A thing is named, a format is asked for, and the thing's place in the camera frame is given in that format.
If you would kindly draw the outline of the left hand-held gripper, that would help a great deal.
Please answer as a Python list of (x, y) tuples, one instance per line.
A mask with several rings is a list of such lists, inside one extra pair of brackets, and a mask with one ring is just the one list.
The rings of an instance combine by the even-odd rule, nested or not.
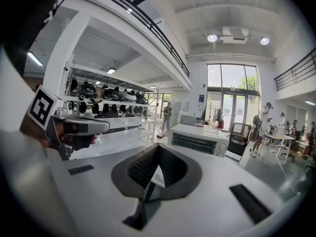
[[(93, 137), (107, 132), (110, 129), (110, 124), (99, 119), (70, 115), (63, 104), (64, 101), (61, 98), (40, 85), (27, 114), (44, 131), (51, 148), (59, 153), (61, 159), (69, 160), (73, 151), (88, 148)], [(76, 124), (76, 133), (65, 135), (64, 140), (60, 141), (55, 130), (57, 122)]]

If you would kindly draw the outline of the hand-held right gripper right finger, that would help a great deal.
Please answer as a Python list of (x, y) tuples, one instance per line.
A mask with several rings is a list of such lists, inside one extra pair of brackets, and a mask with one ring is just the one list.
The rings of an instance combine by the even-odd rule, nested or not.
[(163, 144), (154, 144), (155, 163), (161, 168), (165, 188), (159, 199), (187, 197), (199, 185), (202, 168), (194, 159)]

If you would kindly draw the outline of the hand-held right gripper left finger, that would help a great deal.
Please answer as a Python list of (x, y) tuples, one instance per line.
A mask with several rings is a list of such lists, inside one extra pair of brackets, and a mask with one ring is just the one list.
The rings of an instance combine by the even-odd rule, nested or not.
[(122, 195), (143, 198), (158, 167), (157, 150), (158, 144), (153, 144), (113, 167), (111, 179)]

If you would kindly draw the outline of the person's left hand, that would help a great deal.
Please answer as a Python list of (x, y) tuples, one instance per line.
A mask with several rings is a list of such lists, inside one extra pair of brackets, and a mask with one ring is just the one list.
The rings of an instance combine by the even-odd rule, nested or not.
[(57, 137), (59, 138), (60, 141), (64, 140), (65, 135), (73, 135), (77, 131), (77, 125), (73, 123), (64, 123), (64, 122), (57, 122), (55, 124), (55, 130)]

